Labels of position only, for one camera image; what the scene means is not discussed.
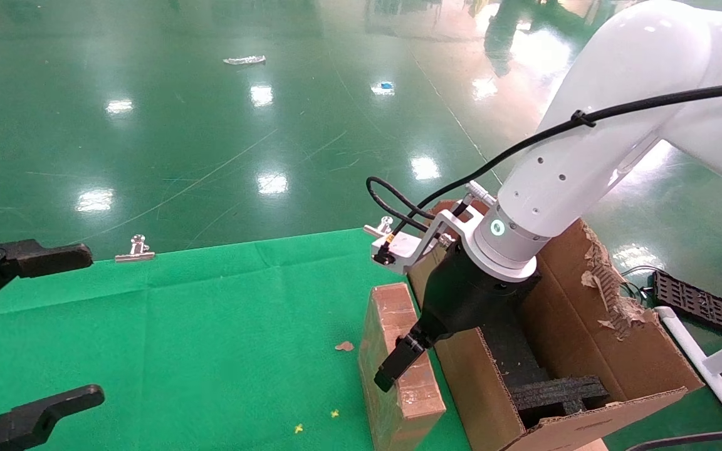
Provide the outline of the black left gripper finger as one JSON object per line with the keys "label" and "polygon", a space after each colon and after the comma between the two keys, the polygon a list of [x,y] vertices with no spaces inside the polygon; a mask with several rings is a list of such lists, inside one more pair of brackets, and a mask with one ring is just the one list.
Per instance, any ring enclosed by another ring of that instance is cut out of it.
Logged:
{"label": "black left gripper finger", "polygon": [[100,385],[85,385],[0,414],[0,450],[28,450],[46,443],[64,417],[102,405]]}
{"label": "black left gripper finger", "polygon": [[34,239],[0,243],[0,290],[14,279],[76,271],[92,264],[91,249],[82,243],[52,248]]}

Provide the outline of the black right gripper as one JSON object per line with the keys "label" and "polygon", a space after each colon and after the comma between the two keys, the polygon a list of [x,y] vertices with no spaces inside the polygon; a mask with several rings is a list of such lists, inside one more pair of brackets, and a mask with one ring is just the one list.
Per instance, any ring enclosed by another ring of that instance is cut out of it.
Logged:
{"label": "black right gripper", "polygon": [[536,269],[524,281],[507,282],[479,268],[461,243],[451,245],[427,278],[419,330],[395,340],[374,382],[389,392],[429,346],[516,311],[542,278]]}

